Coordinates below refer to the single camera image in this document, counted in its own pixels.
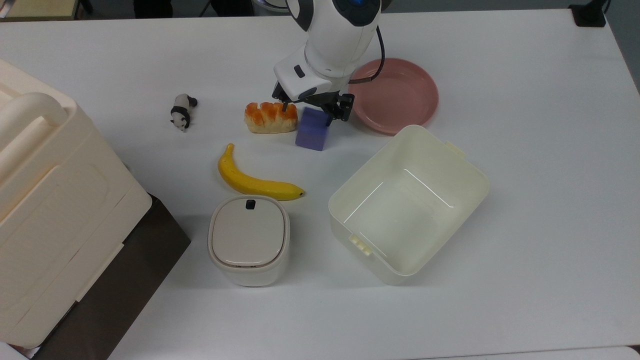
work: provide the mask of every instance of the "toy banana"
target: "toy banana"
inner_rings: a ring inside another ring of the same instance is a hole
[[[305,191],[290,183],[262,180],[248,176],[236,168],[231,156],[234,144],[227,145],[225,153],[218,160],[218,171],[233,189],[250,195],[265,195],[276,200],[293,200],[301,197]]]

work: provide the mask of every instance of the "toy bread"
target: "toy bread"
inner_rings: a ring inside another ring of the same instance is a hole
[[[257,102],[252,102],[244,109],[244,122],[252,133],[288,133],[298,125],[298,111],[293,104],[287,105],[287,111],[283,112],[279,102],[263,102],[260,108]]]

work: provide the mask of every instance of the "white plastic box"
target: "white plastic box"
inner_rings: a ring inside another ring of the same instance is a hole
[[[150,205],[71,98],[0,60],[0,341],[41,344]]]
[[[289,215],[277,200],[240,195],[223,201],[209,225],[209,257],[234,283],[267,286],[289,262]]]
[[[464,154],[407,126],[329,200],[333,235],[387,284],[417,273],[489,192]]]

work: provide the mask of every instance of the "plastic bin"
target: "plastic bin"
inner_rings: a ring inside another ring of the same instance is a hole
[[[407,126],[331,196],[331,229],[380,280],[399,284],[488,192],[486,176],[460,150]]]
[[[150,205],[70,97],[0,60],[0,341],[41,344]]]

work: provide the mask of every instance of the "purple cube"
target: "purple cube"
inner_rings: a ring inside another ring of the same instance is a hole
[[[329,115],[323,111],[305,108],[302,112],[302,118],[298,122],[296,145],[322,151],[329,130],[327,126],[329,119]]]

